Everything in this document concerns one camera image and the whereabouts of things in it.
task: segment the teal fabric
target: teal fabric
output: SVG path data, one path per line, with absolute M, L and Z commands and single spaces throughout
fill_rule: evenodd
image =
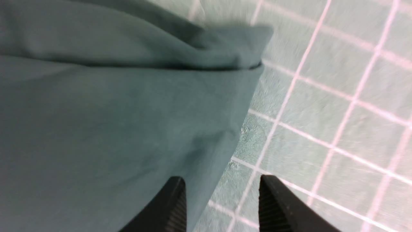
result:
M 272 30 L 131 0 L 2 0 L 0 30 L 0 230 L 115 232 L 179 175 L 191 231 Z

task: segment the green tile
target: green tile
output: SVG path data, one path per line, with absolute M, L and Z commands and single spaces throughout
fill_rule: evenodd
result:
M 296 70 L 314 29 L 279 15 L 270 7 L 261 9 L 256 24 L 271 25 L 274 29 L 264 58 Z
M 337 146 L 385 168 L 395 153 L 403 130 L 398 124 L 356 107 Z
M 412 230 L 412 186 L 392 179 L 375 220 L 400 232 Z
M 409 15 L 397 13 L 385 42 L 385 49 L 411 60 L 412 40 L 410 35 L 412 35 L 412 13 Z
M 268 0 L 268 2 L 272 2 L 315 21 L 319 20 L 326 5 L 326 0 Z
M 360 99 L 402 118 L 409 118 L 412 112 L 411 80 L 411 72 L 378 59 Z
M 389 15 L 389 7 L 373 1 L 332 1 L 325 25 L 377 44 Z
M 260 167 L 304 189 L 311 189 L 328 149 L 278 126 Z
M 347 100 L 298 81 L 281 121 L 331 142 L 348 106 Z
M 321 217 L 342 232 L 360 231 L 363 221 L 331 205 L 314 200 L 311 207 Z
M 195 232 L 225 232 L 232 218 L 209 206 L 203 211 L 199 221 L 194 228 Z
M 377 226 L 371 225 L 369 232 L 387 232 L 387 230 L 381 229 Z
M 233 156 L 255 165 L 272 124 L 267 120 L 248 114 L 243 123 L 240 140 Z
M 250 108 L 275 118 L 291 82 L 291 76 L 266 67 L 257 84 Z
M 258 229 L 250 227 L 244 223 L 241 222 L 236 222 L 236 224 L 234 225 L 233 231 L 236 232 L 259 232 Z
M 249 24 L 256 9 L 250 0 L 200 0 L 195 22 L 205 26 Z
M 405 176 L 412 180 L 412 138 L 402 155 L 402 158 L 397 166 L 396 173 Z
M 252 170 L 230 161 L 211 197 L 212 201 L 235 210 L 246 188 Z
M 259 224 L 259 184 L 261 174 L 257 174 L 253 180 L 252 187 L 240 210 L 240 216 Z
M 189 15 L 190 8 L 192 7 L 193 0 L 149 0 L 170 12 L 173 12 L 183 18 L 186 18 Z
M 340 154 L 334 154 L 318 194 L 361 215 L 370 208 L 383 174 Z
M 370 52 L 320 33 L 301 75 L 352 95 L 371 56 Z

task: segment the floor tile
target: floor tile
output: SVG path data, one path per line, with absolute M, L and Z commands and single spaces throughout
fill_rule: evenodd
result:
M 331 205 L 314 200 L 311 207 L 321 217 L 342 232 L 360 231 L 363 221 Z
M 240 210 L 240 216 L 259 224 L 259 184 L 261 174 L 257 174 L 253 180 L 252 187 Z
M 412 112 L 411 80 L 412 72 L 378 59 L 360 99 L 407 119 Z
M 389 9 L 373 1 L 332 1 L 324 24 L 377 44 Z
M 397 13 L 384 48 L 411 60 L 412 40 L 407 35 L 412 35 L 412 13 L 410 15 Z
M 314 29 L 281 16 L 267 6 L 262 7 L 256 24 L 268 24 L 274 29 L 264 58 L 296 70 Z
M 371 56 L 370 52 L 320 33 L 301 75 L 353 95 Z
M 260 168 L 311 189 L 327 152 L 326 147 L 278 126 Z
M 256 2 L 250 0 L 200 0 L 195 22 L 205 26 L 247 25 L 256 9 Z
M 248 114 L 243 123 L 240 140 L 233 156 L 255 165 L 272 124 L 272 122 L 258 116 Z
M 236 232 L 259 232 L 258 229 L 250 227 L 244 223 L 241 222 L 236 222 L 236 224 L 234 225 L 233 231 Z
M 340 154 L 334 154 L 318 194 L 345 208 L 365 215 L 383 174 Z
M 170 12 L 173 12 L 181 16 L 182 18 L 187 18 L 190 8 L 192 7 L 193 0 L 149 0 L 149 2 L 152 2 Z
M 298 81 L 281 118 L 315 138 L 332 142 L 349 102 Z
M 392 179 L 375 220 L 393 230 L 412 231 L 412 186 Z
M 326 5 L 326 0 L 268 0 L 268 2 L 274 3 L 315 21 L 319 20 Z
M 276 118 L 291 82 L 291 76 L 266 67 L 257 84 L 250 108 Z
M 231 220 L 230 216 L 206 206 L 194 228 L 194 232 L 225 232 Z
M 387 230 L 381 229 L 377 226 L 371 225 L 369 232 L 387 232 Z
M 356 107 L 337 146 L 386 168 L 396 151 L 403 130 L 403 126 Z
M 234 211 L 251 174 L 252 170 L 250 168 L 230 161 L 213 192 L 211 200 Z
M 405 152 L 402 154 L 402 158 L 396 169 L 396 173 L 405 176 L 412 180 L 412 138 L 409 139 L 409 143 L 405 148 Z

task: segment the white grout line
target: white grout line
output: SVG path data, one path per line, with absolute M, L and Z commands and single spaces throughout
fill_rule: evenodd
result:
M 392 4 L 391 0 L 370 0 L 382 6 L 390 6 Z M 401 13 L 409 14 L 412 17 L 412 4 L 408 4 L 406 2 L 400 2 L 400 7 L 398 9 Z
M 402 137 L 399 141 L 398 147 L 396 149 L 395 155 L 392 157 L 391 162 L 389 163 L 388 166 L 388 171 L 390 172 L 395 172 L 396 171 L 396 167 L 398 166 L 401 158 L 405 155 L 405 149 L 406 146 L 410 140 L 412 136 L 412 129 L 411 128 L 405 128 Z M 366 216 L 368 218 L 373 219 L 375 217 L 375 215 L 377 214 L 380 205 L 382 203 L 382 200 L 385 196 L 385 192 L 389 187 L 389 183 L 391 181 L 391 176 L 389 175 L 385 175 L 383 176 L 379 186 L 378 186 L 378 190 L 376 192 L 376 195 L 372 201 L 372 205 L 368 210 L 368 213 L 366 214 Z M 370 224 L 368 223 L 363 223 L 362 224 L 362 230 L 361 232 L 369 232 L 370 231 Z
M 212 208 L 214 208 L 215 210 L 220 211 L 220 212 L 222 212 L 222 213 L 224 213 L 224 214 L 226 214 L 226 215 L 228 215 L 228 216 L 230 216 L 230 217 L 232 217 L 232 218 L 234 218 L 234 212 L 233 212 L 233 211 L 231 211 L 231 210 L 229 210 L 229 209 L 227 209 L 227 208 L 219 205 L 219 204 L 216 203 L 216 202 L 213 202 L 212 200 L 209 200 L 208 206 L 209 206 L 209 207 L 212 207 Z M 245 225 L 248 225 L 248 226 L 252 227 L 252 228 L 259 229 L 259 225 L 258 225 L 258 224 L 252 222 L 251 220 L 249 220 L 249 219 L 247 219 L 247 218 L 238 217 L 237 220 L 240 221 L 240 222 L 242 222 L 242 223 L 245 224 Z
M 262 3 L 263 3 L 263 0 L 257 1 L 255 12 L 253 13 L 252 19 L 250 20 L 251 25 L 254 25 L 256 23 L 256 19 L 258 18 L 260 8 L 262 7 Z
M 310 18 L 307 18 L 305 16 L 299 15 L 293 11 L 290 11 L 286 8 L 283 8 L 273 2 L 268 2 L 267 0 L 264 0 L 263 4 L 267 6 L 268 8 L 272 9 L 279 15 L 283 15 L 295 22 L 298 22 L 303 25 L 307 25 L 310 27 L 315 27 L 316 22 Z M 361 38 L 358 38 L 354 35 L 347 34 L 339 29 L 327 26 L 327 25 L 322 25 L 320 28 L 320 31 L 324 34 L 331 35 L 337 39 L 340 39 L 344 42 L 350 43 L 356 47 L 359 47 L 360 49 L 363 49 L 365 51 L 373 52 L 374 45 L 368 41 L 365 41 Z M 379 54 L 380 57 L 383 59 L 393 63 L 394 65 L 397 65 L 405 70 L 412 71 L 412 61 L 408 60 L 407 58 L 401 57 L 391 51 L 387 50 L 382 50 L 381 54 Z
M 412 61 L 400 57 L 391 51 L 382 51 L 381 57 L 405 70 L 412 71 Z
M 301 24 L 308 25 L 310 27 L 316 27 L 316 25 L 317 25 L 317 22 L 315 20 L 308 19 L 304 16 L 301 16 L 301 15 L 299 15 L 299 14 L 293 12 L 293 11 L 290 11 L 290 10 L 288 10 L 286 8 L 283 8 L 283 7 L 281 7 L 277 4 L 274 4 L 272 2 L 268 2 L 268 1 L 264 0 L 263 5 L 267 8 L 270 8 L 272 11 L 276 12 L 277 14 L 284 15 L 287 18 L 290 18 L 293 21 L 299 22 Z
M 305 82 L 306 84 L 312 85 L 312 86 L 314 86 L 314 87 L 316 87 L 316 88 L 318 88 L 318 89 L 321 89 L 321 90 L 323 90 L 323 91 L 329 92 L 329 93 L 331 93 L 331 94 L 333 94 L 333 95 L 336 95 L 336 96 L 338 96 L 338 97 L 341 97 L 341 98 L 343 98 L 343 99 L 346 99 L 346 100 L 348 100 L 348 101 L 351 101 L 351 100 L 353 99 L 352 96 L 350 96 L 350 95 L 348 95 L 348 94 L 346 94 L 346 93 L 344 93 L 344 92 L 340 92 L 340 91 L 338 91 L 338 90 L 335 90 L 335 89 L 333 89 L 333 88 L 331 88 L 331 87 L 329 87 L 329 86 L 326 86 L 326 85 L 324 85 L 324 84 L 318 83 L 318 82 L 316 82 L 316 81 L 314 81 L 314 80 L 312 80 L 312 79 L 310 79 L 310 78 L 306 78 L 306 77 L 302 77 L 302 76 L 301 76 L 301 77 L 299 78 L 299 80 Z
M 190 8 L 190 11 L 189 11 L 189 16 L 187 17 L 187 19 L 189 21 L 194 20 L 194 17 L 196 16 L 197 9 L 199 8 L 199 6 L 201 4 L 200 1 L 201 0 L 193 0 L 192 7 Z
M 255 170 L 255 171 L 257 171 L 257 172 L 259 172 L 259 173 L 261 173 L 261 174 L 264 174 L 264 175 L 273 175 L 272 173 L 267 172 L 267 171 L 265 171 L 265 170 L 262 170 L 262 169 L 260 169 L 260 168 L 257 168 L 256 166 L 253 166 L 252 164 L 249 164 L 249 163 L 247 163 L 247 162 L 245 162 L 245 161 L 243 161 L 243 160 L 241 160 L 241 159 L 239 159 L 239 158 L 232 157 L 232 160 L 235 161 L 235 162 L 237 162 L 237 163 L 240 163 L 240 164 L 242 164 L 242 165 L 244 165 L 244 166 L 246 166 L 246 167 L 248 167 L 248 168 L 251 168 L 252 170 Z M 304 189 L 304 188 L 302 188 L 302 187 L 299 187 L 299 186 L 297 186 L 297 185 L 295 185 L 295 184 L 293 184 L 293 183 L 291 183 L 291 182 L 289 182 L 289 181 L 286 181 L 286 180 L 284 180 L 284 179 L 282 179 L 282 178 L 279 178 L 279 179 L 282 181 L 282 183 L 283 183 L 284 185 L 286 185 L 286 186 L 288 186 L 288 187 L 290 187 L 290 188 L 293 188 L 293 189 L 295 189 L 295 190 L 297 190 L 297 191 L 300 191 L 300 192 L 302 192 L 302 193 L 304 193 L 304 194 L 306 194 L 306 195 L 308 195 L 308 196 L 312 196 L 313 198 L 315 198 L 315 199 L 317 199 L 317 200 L 319 200 L 319 201 L 321 201 L 321 202 L 323 202 L 323 203 L 325 203 L 325 204 L 328 204 L 328 205 L 330 205 L 330 206 L 332 206 L 332 207 L 334 207 L 334 208 L 336 208 L 336 209 L 338 209 L 338 210 L 341 210 L 341 211 L 343 211 L 343 212 L 345 212 L 345 213 L 347 213 L 347 214 L 350 214 L 350 215 L 352 215 L 352 216 L 354 216 L 354 217 L 356 217 L 356 218 L 359 218 L 359 219 L 361 219 L 361 220 L 363 220 L 363 221 L 365 221 L 365 222 L 367 222 L 367 223 L 369 223 L 369 224 L 375 225 L 376 227 L 379 227 L 379 228 L 381 228 L 381 229 L 383 229 L 383 230 L 386 230 L 386 231 L 389 231 L 389 232 L 396 232 L 395 230 L 393 230 L 393 229 L 391 229 L 391 228 L 389 228 L 389 227 L 387 227 L 387 226 L 385 226 L 385 225 L 383 225 L 383 224 L 381 224 L 381 223 L 378 223 L 378 222 L 376 222 L 376 221 L 374 221 L 374 220 L 371 220 L 371 219 L 368 218 L 368 217 L 365 217 L 365 216 L 363 216 L 363 215 L 361 215 L 361 214 L 359 214 L 359 213 L 356 213 L 356 212 L 354 212 L 354 211 L 352 211 L 352 210 L 350 210 L 350 209 L 347 209 L 347 208 L 345 208 L 345 207 L 343 207 L 343 206 L 341 206 L 341 205 L 339 205 L 339 204 L 337 204 L 337 203 L 335 203 L 335 202 L 333 202 L 333 201 L 330 201 L 330 200 L 328 200 L 328 199 L 326 199 L 326 198 L 323 198 L 323 197 L 321 197 L 321 196 L 319 196 L 319 195 L 313 194 L 312 192 L 310 192 L 310 191 L 308 191 L 308 190 L 306 190 L 306 189 Z
M 258 116 L 259 118 L 263 118 L 263 119 L 266 120 L 266 121 L 269 121 L 269 122 L 272 122 L 272 123 L 276 122 L 276 119 L 274 119 L 274 118 L 272 118 L 272 117 L 270 117 L 270 116 L 267 116 L 267 115 L 265 115 L 265 114 L 259 113 L 259 112 L 257 112 L 257 111 L 254 110 L 254 109 L 249 109 L 248 112 L 249 112 L 250 114 L 253 114 L 253 115 Z
M 393 114 L 391 112 L 379 109 L 378 107 L 376 107 L 376 106 L 374 106 L 374 105 L 372 105 L 368 102 L 358 100 L 356 104 L 360 107 L 363 107 L 363 108 L 369 110 L 370 112 L 373 112 L 373 113 L 381 116 L 382 118 L 385 118 L 385 119 L 391 121 L 391 122 L 397 123 L 397 124 L 402 125 L 402 126 L 409 126 L 410 125 L 410 123 L 407 120 L 401 119 L 401 118 L 397 117 L 395 114 Z
M 295 75 L 292 70 L 289 70 L 289 69 L 287 69 L 283 66 L 277 65 L 277 64 L 273 64 L 269 60 L 264 59 L 263 64 L 265 64 L 265 66 L 268 66 L 270 68 L 276 69 L 276 70 L 278 70 L 279 72 L 281 72 L 285 75 L 292 76 L 292 77 Z M 353 96 L 350 96 L 349 94 L 346 94 L 344 92 L 341 92 L 339 90 L 336 90 L 334 88 L 326 86 L 322 83 L 316 82 L 316 81 L 314 81 L 313 79 L 311 79 L 309 77 L 299 76 L 298 80 L 303 81 L 306 84 L 312 85 L 312 86 L 314 86 L 314 87 L 316 87 L 320 90 L 323 90 L 325 92 L 329 92 L 331 94 L 334 94 L 335 96 L 338 96 L 338 97 L 343 98 L 345 100 L 351 101 L 353 99 Z M 380 117 L 385 118 L 386 120 L 389 120 L 391 122 L 400 124 L 402 126 L 409 126 L 409 127 L 412 128 L 412 123 L 408 122 L 405 119 L 397 117 L 395 114 L 393 114 L 391 112 L 380 109 L 380 108 L 378 108 L 377 106 L 374 106 L 371 103 L 364 102 L 364 101 L 361 101 L 361 100 L 357 100 L 356 105 L 358 105 L 362 108 L 365 108 L 366 110 L 369 110 L 370 112 L 375 113 L 375 114 L 379 115 Z
M 262 114 L 262 113 L 259 113 L 259 112 L 255 111 L 255 110 L 253 110 L 253 109 L 249 109 L 249 113 L 250 113 L 250 114 L 253 114 L 253 115 L 256 115 L 256 116 L 258 116 L 258 117 L 261 117 L 262 119 L 268 120 L 268 121 L 270 121 L 270 122 L 273 122 L 273 120 L 275 120 L 274 118 L 271 118 L 270 116 L 267 116 L 267 115 L 264 115 L 264 114 Z M 401 175 L 399 175 L 399 174 L 396 174 L 396 173 L 391 172 L 391 171 L 389 171 L 389 170 L 387 170 L 387 169 L 384 169 L 384 168 L 382 168 L 382 167 L 379 167 L 378 165 L 376 165 L 376 164 L 374 164 L 374 163 L 372 163 L 372 162 L 369 162 L 369 161 L 367 161 L 367 160 L 365 160 L 365 159 L 363 159 L 363 158 L 360 158 L 360 157 L 358 157 L 358 156 L 356 156 L 356 155 L 353 155 L 353 154 L 351 154 L 351 153 L 349 153 L 349 152 L 347 152 L 347 151 L 345 151 L 345 150 L 343 150 L 343 149 L 341 149 L 341 148 L 334 147 L 334 146 L 332 146 L 330 143 L 325 142 L 325 141 L 322 141 L 322 140 L 320 140 L 320 139 L 317 139 L 317 138 L 313 137 L 312 135 L 309 135 L 309 134 L 307 134 L 307 133 L 305 133 L 305 132 L 303 132 L 303 131 L 300 131 L 300 130 L 298 130 L 298 129 L 296 129 L 296 128 L 294 128 L 294 127 L 292 127 L 292 126 L 290 126 L 290 125 L 288 125 L 288 124 L 286 124 L 286 123 L 279 122 L 279 126 L 285 128 L 285 129 L 288 129 L 288 130 L 290 130 L 290 131 L 292 131 L 292 132 L 294 132 L 294 133 L 296 133 L 296 134 L 298 134 L 298 135 L 300 135 L 300 136 L 302 136 L 302 137 L 304 137 L 304 138 L 306 138 L 306 139 L 308 139 L 308 140 L 310 140 L 310 141 L 312 141 L 312 142 L 314 142 L 314 143 L 317 143 L 317 144 L 322 145 L 322 146 L 324 146 L 324 147 L 326 147 L 326 148 L 329 148 L 329 149 L 333 149 L 335 152 L 337 152 L 337 153 L 339 153 L 339 154 L 341 154 L 341 155 L 344 155 L 344 156 L 346 156 L 346 157 L 348 157 L 348 158 L 351 158 L 351 159 L 353 159 L 354 161 L 359 162 L 359 163 L 361 163 L 361 164 L 363 164 L 363 165 L 365 165 L 365 166 L 368 166 L 369 168 L 371 168 L 371 169 L 373 169 L 373 170 L 375 170 L 375 171 L 378 171 L 378 172 L 380 172 L 380 173 L 383 173 L 383 174 L 385 174 L 385 175 L 388 175 L 388 176 L 390 176 L 390 177 L 392 177 L 392 178 L 395 178 L 395 179 L 397 179 L 397 180 L 399 180 L 399 181 L 401 181 L 401 182 L 404 182 L 404 183 L 407 184 L 407 185 L 411 185 L 411 186 L 412 186 L 412 180 L 409 180 L 409 179 L 406 178 L 406 177 L 403 177 L 403 176 L 401 176 Z
M 268 135 L 267 138 L 266 138 L 266 142 L 265 142 L 265 144 L 264 144 L 264 146 L 263 146 L 263 149 L 262 149 L 262 151 L 261 151 L 261 153 L 260 153 L 260 155 L 259 155 L 259 158 L 258 158 L 257 161 L 256 161 L 256 164 L 255 164 L 256 167 L 259 167 L 259 166 L 260 166 L 260 164 L 261 164 L 261 162 L 262 162 L 262 160 L 263 160 L 263 158 L 264 158 L 264 156 L 265 156 L 265 153 L 266 153 L 267 149 L 269 148 L 270 141 L 271 141 L 271 139 L 272 139 L 272 137 L 273 137 L 273 135 L 274 135 L 274 133 L 275 133 L 276 127 L 278 126 L 278 123 L 279 123 L 280 118 L 281 118 L 281 116 L 282 116 L 282 114 L 283 114 L 283 111 L 284 111 L 285 108 L 286 108 L 286 105 L 287 105 L 287 103 L 288 103 L 288 100 L 289 100 L 289 98 L 290 98 L 290 96 L 291 96 L 291 94 L 292 94 L 293 88 L 295 87 L 297 78 L 299 77 L 299 73 L 300 73 L 300 71 L 301 71 L 301 69 L 302 69 L 302 67 L 303 67 L 303 65 L 304 65 L 304 63 L 305 63 L 305 61 L 306 61 L 306 58 L 307 58 L 307 56 L 308 56 L 308 54 L 309 54 L 309 52 L 310 52 L 310 50 L 311 50 L 311 48 L 312 48 L 313 43 L 315 42 L 316 36 L 318 35 L 318 32 L 319 32 L 319 30 L 320 30 L 320 28 L 321 28 L 321 26 L 322 26 L 323 20 L 325 19 L 326 13 L 328 12 L 328 9 L 329 9 L 329 6 L 330 6 L 330 2 L 331 2 L 331 0 L 327 0 L 327 3 L 326 3 L 326 5 L 325 5 L 325 8 L 323 9 L 322 15 L 321 15 L 321 17 L 319 18 L 319 21 L 318 21 L 318 23 L 317 23 L 317 25 L 316 25 L 316 28 L 314 29 L 314 31 L 313 31 L 313 33 L 312 33 L 312 36 L 311 36 L 311 38 L 310 38 L 310 40 L 309 40 L 308 46 L 307 46 L 304 54 L 302 55 L 302 59 L 300 60 L 300 63 L 299 63 L 299 65 L 298 65 L 297 69 L 296 69 L 296 72 L 295 72 L 295 75 L 294 75 L 294 77 L 293 77 L 293 79 L 292 79 L 292 82 L 290 83 L 289 89 L 288 89 L 288 91 L 287 91 L 287 93 L 286 93 L 285 99 L 283 100 L 282 106 L 281 106 L 281 108 L 279 109 L 279 112 L 278 112 L 278 114 L 277 114 L 277 116 L 276 116 L 276 119 L 275 119 L 275 121 L 274 121 L 274 123 L 273 123 L 273 126 L 272 126 L 272 128 L 271 128 L 271 130 L 270 130 L 270 132 L 269 132 L 269 135 Z M 235 217 L 239 215 L 240 210 L 242 209 L 243 203 L 245 202 L 246 197 L 247 197 L 247 195 L 248 195 L 248 193 L 249 193 L 249 191 L 250 191 L 250 188 L 252 187 L 252 183 L 253 183 L 253 180 L 255 179 L 255 176 L 256 176 L 256 170 L 253 170 L 253 172 L 252 172 L 252 174 L 251 174 L 251 176 L 250 176 L 250 178 L 249 178 L 249 181 L 248 181 L 248 183 L 247 183 L 247 185 L 246 185 L 245 191 L 244 191 L 243 194 L 242 194 L 242 198 L 240 199 L 239 204 L 238 204 L 238 206 L 237 206 L 237 208 L 236 208 L 236 210 L 235 210 Z M 228 227 L 228 229 L 227 229 L 227 232 L 231 232 L 232 229 L 233 229 L 233 227 L 234 227 L 234 219 L 230 222 L 229 227 Z
M 342 119 L 342 122 L 340 123 L 340 125 L 338 127 L 338 130 L 335 134 L 335 137 L 333 138 L 333 141 L 332 141 L 332 146 L 333 147 L 335 147 L 338 144 L 338 142 L 340 141 L 340 138 L 341 138 L 343 130 L 346 126 L 346 123 L 348 122 L 349 117 L 352 114 L 353 109 L 355 109 L 356 101 L 359 98 L 359 96 L 360 96 L 360 94 L 361 94 L 361 92 L 362 92 L 362 90 L 363 90 L 363 88 L 366 84 L 366 81 L 369 78 L 369 75 L 370 75 L 370 73 L 372 71 L 372 68 L 375 65 L 375 63 L 376 63 L 376 61 L 379 57 L 379 54 L 380 54 L 380 52 L 383 48 L 383 45 L 386 42 L 386 38 L 389 34 L 389 29 L 391 27 L 391 24 L 392 24 L 393 20 L 395 19 L 396 11 L 398 9 L 398 6 L 399 6 L 399 0 L 393 0 L 392 7 L 391 7 L 391 10 L 389 12 L 388 18 L 386 19 L 384 29 L 383 29 L 381 38 L 379 39 L 378 45 L 374 49 L 375 51 L 372 55 L 372 58 L 370 59 L 368 65 L 366 66 L 365 72 L 363 73 L 362 78 L 360 79 L 359 85 L 356 88 L 355 95 L 353 96 L 353 99 L 352 99 L 351 103 L 349 104 L 349 107 L 348 107 L 348 109 L 347 109 L 347 111 L 346 111 L 346 113 L 345 113 L 345 115 Z M 332 160 L 334 151 L 335 151 L 334 149 L 329 149 L 328 154 L 326 155 L 325 161 L 323 162 L 321 170 L 319 171 L 319 174 L 316 177 L 315 183 L 314 183 L 314 185 L 311 189 L 311 192 L 313 192 L 314 194 L 316 194 L 316 192 L 319 189 L 319 186 L 321 185 L 323 176 L 326 173 L 326 170 L 329 166 L 330 161 Z M 311 205 L 312 203 L 313 203 L 313 197 L 309 196 L 307 204 Z
M 356 36 L 353 36 L 351 34 L 347 34 L 343 31 L 340 31 L 338 29 L 335 29 L 333 27 L 324 25 L 321 28 L 321 31 L 327 35 L 336 37 L 342 41 L 345 41 L 347 43 L 350 43 L 354 46 L 357 46 L 365 51 L 369 51 L 372 52 L 373 48 L 375 47 L 372 43 L 368 42 L 368 41 L 364 41 L 363 39 L 360 39 Z

